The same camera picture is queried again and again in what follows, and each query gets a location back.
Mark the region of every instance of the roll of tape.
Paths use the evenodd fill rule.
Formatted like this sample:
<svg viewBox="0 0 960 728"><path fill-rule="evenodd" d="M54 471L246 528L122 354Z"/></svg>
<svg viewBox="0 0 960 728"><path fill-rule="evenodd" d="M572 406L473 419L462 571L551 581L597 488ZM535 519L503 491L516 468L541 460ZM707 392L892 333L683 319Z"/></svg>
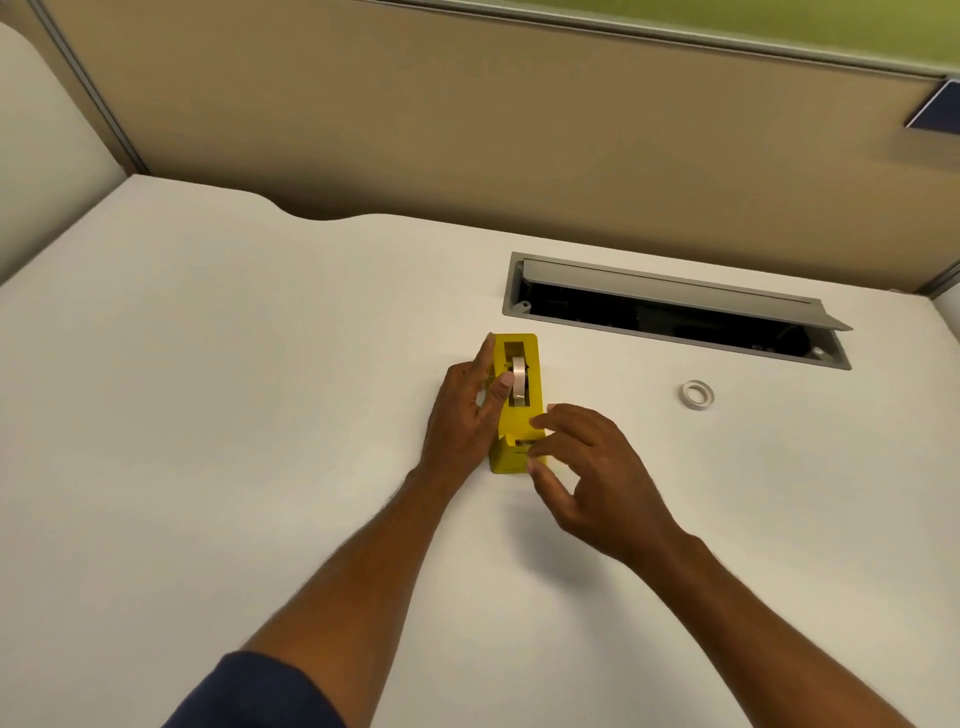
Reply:
<svg viewBox="0 0 960 728"><path fill-rule="evenodd" d="M700 381L700 379L691 379L680 388L680 399L690 409L705 410L713 404L715 397L710 385Z"/></svg>
<svg viewBox="0 0 960 728"><path fill-rule="evenodd" d="M514 404L526 404L527 362L522 356L514 357Z"/></svg>

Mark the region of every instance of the sleeve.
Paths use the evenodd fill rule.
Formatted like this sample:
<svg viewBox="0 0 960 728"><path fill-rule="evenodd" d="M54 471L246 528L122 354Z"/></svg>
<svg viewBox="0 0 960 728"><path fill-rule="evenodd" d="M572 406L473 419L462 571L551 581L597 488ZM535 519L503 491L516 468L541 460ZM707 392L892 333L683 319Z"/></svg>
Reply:
<svg viewBox="0 0 960 728"><path fill-rule="evenodd" d="M163 728L346 728L295 667L232 652L180 703Z"/></svg>

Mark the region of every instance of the yellow tape dispenser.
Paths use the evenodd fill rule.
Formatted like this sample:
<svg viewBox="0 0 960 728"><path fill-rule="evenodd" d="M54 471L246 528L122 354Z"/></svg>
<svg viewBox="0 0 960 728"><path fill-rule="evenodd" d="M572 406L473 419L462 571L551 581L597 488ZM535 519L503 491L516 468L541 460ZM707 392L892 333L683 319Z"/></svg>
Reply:
<svg viewBox="0 0 960 728"><path fill-rule="evenodd" d="M514 373L514 390L500 414L496 441L490 448L490 469L494 473L526 473L527 450L545 436L543 430L530 425L531 417L543 414L536 334L496 334L491 381L504 372Z"/></svg>

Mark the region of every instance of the forearm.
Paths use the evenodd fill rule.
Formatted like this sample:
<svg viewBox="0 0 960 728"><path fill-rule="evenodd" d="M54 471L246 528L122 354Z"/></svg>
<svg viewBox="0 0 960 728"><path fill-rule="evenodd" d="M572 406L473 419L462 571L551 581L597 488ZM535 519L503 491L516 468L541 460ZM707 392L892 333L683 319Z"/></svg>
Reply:
<svg viewBox="0 0 960 728"><path fill-rule="evenodd" d="M411 471L390 502L247 643L298 667L348 728L364 728L386 683L420 566L459 482Z"/></svg>
<svg viewBox="0 0 960 728"><path fill-rule="evenodd" d="M757 728L910 723L768 608L699 539L639 575L683 623Z"/></svg>

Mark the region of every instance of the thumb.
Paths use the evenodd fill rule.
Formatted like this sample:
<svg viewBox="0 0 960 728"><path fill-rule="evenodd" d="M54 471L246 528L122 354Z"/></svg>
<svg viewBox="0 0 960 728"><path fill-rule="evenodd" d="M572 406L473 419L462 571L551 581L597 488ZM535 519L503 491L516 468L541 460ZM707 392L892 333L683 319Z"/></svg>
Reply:
<svg viewBox="0 0 960 728"><path fill-rule="evenodd" d="M499 420L500 411L503 409L503 405L510 396L510 391L513 388L513 372L504 372L494 379L490 385L490 389L487 391L487 398L484 400L483 406L480 407L480 420L483 422L489 422L491 420L496 422Z"/></svg>
<svg viewBox="0 0 960 728"><path fill-rule="evenodd" d="M577 501L553 471L537 458L527 458L527 473L533 478L537 495L553 514L557 525L566 531L577 519Z"/></svg>

